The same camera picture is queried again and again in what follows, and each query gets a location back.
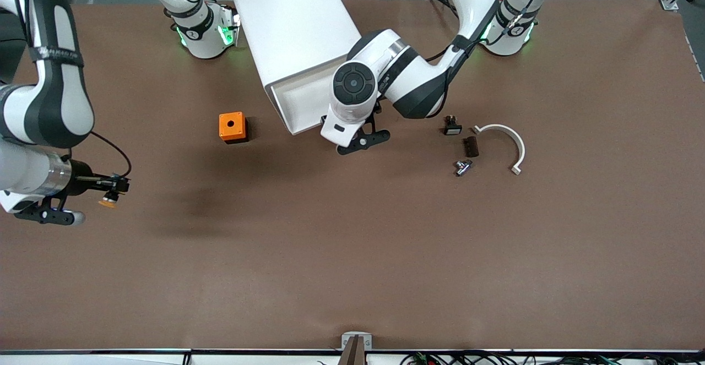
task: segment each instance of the orange block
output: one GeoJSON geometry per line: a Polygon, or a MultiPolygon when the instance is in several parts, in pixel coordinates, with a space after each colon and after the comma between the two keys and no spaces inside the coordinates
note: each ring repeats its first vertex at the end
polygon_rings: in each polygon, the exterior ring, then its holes
{"type": "Polygon", "coordinates": [[[242,112],[224,113],[219,120],[220,137],[226,144],[240,144],[250,140],[247,119],[242,112]]]}

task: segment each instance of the brown tabletop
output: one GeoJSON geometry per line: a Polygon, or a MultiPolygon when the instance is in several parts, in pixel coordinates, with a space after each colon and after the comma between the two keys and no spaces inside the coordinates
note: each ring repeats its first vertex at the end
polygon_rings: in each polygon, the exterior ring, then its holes
{"type": "MultiPolygon", "coordinates": [[[[455,35],[428,1],[346,1],[361,33],[423,55],[455,35]]],[[[391,140],[338,156],[293,137],[247,49],[189,56],[158,6],[76,6],[96,131],[134,163],[80,227],[0,215],[0,347],[699,349],[705,85],[656,0],[551,0],[524,50],[474,52],[443,115],[506,124],[465,177],[442,117],[383,104],[391,140]],[[226,146],[218,114],[255,138],[226,146]]],[[[35,74],[25,61],[18,81],[35,74]]],[[[123,161],[93,138],[98,172],[123,161]]]]}

